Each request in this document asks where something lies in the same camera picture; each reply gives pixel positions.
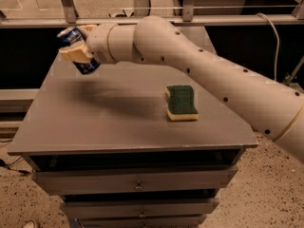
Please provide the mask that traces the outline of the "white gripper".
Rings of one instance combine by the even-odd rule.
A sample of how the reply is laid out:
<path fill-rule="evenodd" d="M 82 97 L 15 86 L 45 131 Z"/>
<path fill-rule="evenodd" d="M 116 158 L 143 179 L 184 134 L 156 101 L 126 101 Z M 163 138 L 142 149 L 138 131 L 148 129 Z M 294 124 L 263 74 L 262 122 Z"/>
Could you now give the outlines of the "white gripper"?
<path fill-rule="evenodd" d="M 116 64 L 109 48 L 109 35 L 116 27 L 115 23 L 81 25 L 77 29 L 82 33 L 85 41 L 78 41 L 69 47 L 62 47 L 59 53 L 70 62 L 89 63 L 94 59 L 101 64 Z"/>

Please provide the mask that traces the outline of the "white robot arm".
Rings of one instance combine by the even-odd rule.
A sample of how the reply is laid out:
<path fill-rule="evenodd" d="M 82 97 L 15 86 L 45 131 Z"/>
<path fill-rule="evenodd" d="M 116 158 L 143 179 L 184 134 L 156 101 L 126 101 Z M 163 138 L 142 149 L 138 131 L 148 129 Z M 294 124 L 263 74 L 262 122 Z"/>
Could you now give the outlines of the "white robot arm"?
<path fill-rule="evenodd" d="M 267 139 L 304 162 L 303 93 L 217 56 L 158 16 L 132 26 L 102 23 L 62 30 L 59 52 L 86 74 L 100 64 L 164 65 L 187 74 Z"/>

